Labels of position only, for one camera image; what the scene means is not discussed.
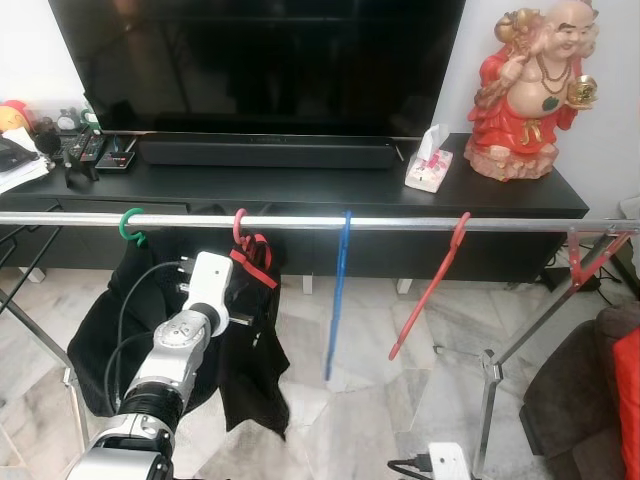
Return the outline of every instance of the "black tv screen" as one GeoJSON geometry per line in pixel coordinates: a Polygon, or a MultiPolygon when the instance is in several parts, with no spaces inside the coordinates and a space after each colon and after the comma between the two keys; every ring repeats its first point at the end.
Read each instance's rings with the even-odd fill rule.
{"type": "Polygon", "coordinates": [[[420,136],[464,0],[50,0],[106,131],[420,136]]]}

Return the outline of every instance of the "red robe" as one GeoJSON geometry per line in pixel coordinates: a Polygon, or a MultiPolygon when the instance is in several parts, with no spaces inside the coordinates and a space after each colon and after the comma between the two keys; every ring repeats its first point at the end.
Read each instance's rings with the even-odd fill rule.
{"type": "MultiPolygon", "coordinates": [[[[507,47],[502,48],[497,54],[487,58],[480,67],[482,87],[486,87],[500,78],[500,69],[507,62],[507,47]]],[[[582,75],[580,60],[573,63],[576,76],[582,75]]],[[[546,117],[539,118],[536,125],[540,131],[540,141],[536,138],[534,130],[525,129],[526,118],[517,115],[507,102],[507,96],[503,95],[498,103],[490,110],[482,110],[474,107],[467,117],[474,122],[472,140],[480,147],[500,145],[519,154],[535,154],[548,143],[555,143],[556,136],[553,130],[560,127],[562,130],[571,128],[577,110],[563,105],[546,117]],[[523,145],[523,139],[528,134],[529,141],[523,145]]]]}

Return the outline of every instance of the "green hanger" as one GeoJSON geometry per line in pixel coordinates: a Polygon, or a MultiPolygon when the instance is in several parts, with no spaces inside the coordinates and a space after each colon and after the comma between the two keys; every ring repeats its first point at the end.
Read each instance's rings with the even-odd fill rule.
{"type": "Polygon", "coordinates": [[[120,219],[120,225],[118,226],[118,230],[120,230],[120,235],[122,235],[122,238],[124,238],[125,240],[137,240],[136,245],[138,246],[138,248],[144,245],[144,242],[147,241],[147,237],[145,237],[144,233],[142,232],[136,232],[134,234],[128,233],[124,227],[127,225],[127,222],[133,215],[139,215],[142,213],[144,213],[143,209],[132,208],[122,216],[122,218],[120,219]]]}

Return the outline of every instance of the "tile floor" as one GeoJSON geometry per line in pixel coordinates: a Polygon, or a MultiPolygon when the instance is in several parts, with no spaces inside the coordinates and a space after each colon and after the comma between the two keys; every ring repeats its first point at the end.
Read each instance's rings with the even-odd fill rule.
{"type": "MultiPolygon", "coordinates": [[[[26,284],[17,303],[66,347],[95,298],[105,271],[50,270],[26,284]]],[[[8,290],[17,273],[0,275],[8,290]]],[[[434,343],[478,353],[495,347],[525,320],[546,290],[521,285],[444,282],[394,362],[387,354],[426,282],[399,296],[390,279],[349,278],[333,376],[322,378],[334,279],[315,278],[303,295],[285,277],[278,335],[291,361],[281,388],[291,407],[287,442],[253,422],[225,432],[219,395],[187,415],[177,433],[178,478],[334,480],[389,479],[387,460],[424,452],[431,441],[456,441],[469,460],[478,428],[482,373],[471,357],[436,355],[434,343]]],[[[632,300],[612,282],[613,302],[632,300]]],[[[497,395],[486,479],[550,478],[531,455],[518,420],[520,399],[537,368],[580,322],[605,306],[578,294],[506,365],[497,395]]],[[[65,478],[80,446],[62,369],[9,313],[0,317],[0,480],[65,478]]],[[[102,419],[90,416],[97,432],[102,419]]]]}

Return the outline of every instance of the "black garment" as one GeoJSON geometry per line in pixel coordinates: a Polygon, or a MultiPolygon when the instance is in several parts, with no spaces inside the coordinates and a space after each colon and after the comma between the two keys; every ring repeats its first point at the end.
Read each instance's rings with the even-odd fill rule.
{"type": "MultiPolygon", "coordinates": [[[[162,262],[195,258],[202,250],[227,255],[229,232],[164,229],[147,232],[147,244],[129,242],[125,256],[113,272],[108,290],[95,302],[69,344],[68,354],[78,375],[87,406],[95,415],[108,415],[103,391],[107,361],[116,347],[117,322],[124,298],[149,268],[162,262]]],[[[270,275],[278,281],[277,268],[270,275]]],[[[175,267],[158,270],[132,295],[124,316],[123,336],[152,332],[181,310],[186,296],[177,290],[188,277],[175,267]]],[[[220,388],[227,431],[253,419],[284,438],[289,408],[278,388],[278,378],[289,367],[275,333],[280,285],[275,289],[234,265],[225,304],[230,312],[254,316],[250,327],[231,323],[225,333],[211,340],[198,369],[187,411],[204,403],[220,388]]],[[[152,340],[142,339],[122,352],[121,388],[124,392],[137,372],[152,340]]]]}

